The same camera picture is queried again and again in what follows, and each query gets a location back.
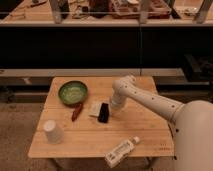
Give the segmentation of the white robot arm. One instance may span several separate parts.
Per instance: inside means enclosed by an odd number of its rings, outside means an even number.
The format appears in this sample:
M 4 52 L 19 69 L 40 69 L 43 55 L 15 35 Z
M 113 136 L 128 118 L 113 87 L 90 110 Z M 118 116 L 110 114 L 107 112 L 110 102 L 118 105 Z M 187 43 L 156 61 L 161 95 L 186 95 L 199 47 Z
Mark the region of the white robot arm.
M 213 103 L 182 103 L 136 86 L 132 75 L 112 83 L 110 107 L 121 109 L 130 98 L 175 126 L 174 171 L 213 171 Z

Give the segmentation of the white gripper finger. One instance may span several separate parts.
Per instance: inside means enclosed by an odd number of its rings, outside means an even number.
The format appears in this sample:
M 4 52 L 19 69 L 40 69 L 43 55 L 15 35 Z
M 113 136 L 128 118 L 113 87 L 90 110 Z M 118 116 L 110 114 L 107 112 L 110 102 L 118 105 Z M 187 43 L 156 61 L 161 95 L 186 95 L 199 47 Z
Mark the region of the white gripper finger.
M 115 112 L 114 112 L 114 109 L 111 108 L 111 107 L 109 107 L 109 115 L 110 115 L 110 116 L 113 116 L 114 113 L 115 113 Z

